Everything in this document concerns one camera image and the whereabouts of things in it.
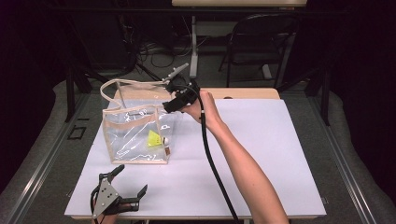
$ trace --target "black cable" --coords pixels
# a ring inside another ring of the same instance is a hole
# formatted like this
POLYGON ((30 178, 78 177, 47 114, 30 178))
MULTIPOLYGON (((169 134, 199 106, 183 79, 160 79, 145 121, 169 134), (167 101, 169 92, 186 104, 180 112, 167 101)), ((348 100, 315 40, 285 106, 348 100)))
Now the black cable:
POLYGON ((230 209, 230 212, 233 215, 233 221, 235 223, 239 223, 238 216, 236 215, 235 210, 233 209, 233 204, 231 203, 231 200, 228 197, 227 191, 224 188, 224 185, 220 179, 218 170, 216 169, 215 163, 213 162, 212 156, 210 154, 209 144, 207 143, 206 118, 205 118, 204 103, 202 102, 201 96, 200 96, 199 92, 195 91, 193 88, 191 88, 189 86, 179 86, 179 85, 175 85, 175 86, 189 89, 190 91, 194 92, 194 94, 198 98, 198 101, 201 105, 201 128, 202 128, 202 138, 204 141, 205 154, 206 154, 207 160, 209 161, 209 165, 210 165, 210 168, 212 169, 213 175, 215 176, 216 180, 218 181, 218 184, 219 184, 221 192, 224 196, 225 202, 227 203, 228 208, 230 209))

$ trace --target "transparent tote bag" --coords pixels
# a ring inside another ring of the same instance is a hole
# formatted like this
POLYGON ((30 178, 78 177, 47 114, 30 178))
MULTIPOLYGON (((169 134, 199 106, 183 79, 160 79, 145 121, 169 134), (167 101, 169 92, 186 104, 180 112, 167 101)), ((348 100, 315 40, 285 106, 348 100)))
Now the transparent tote bag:
POLYGON ((101 95, 109 102, 102 126, 112 163, 168 163, 181 114, 163 109, 163 102, 173 98, 165 85, 125 79, 102 85, 101 95), (116 90, 114 97, 105 93, 108 90, 116 90))

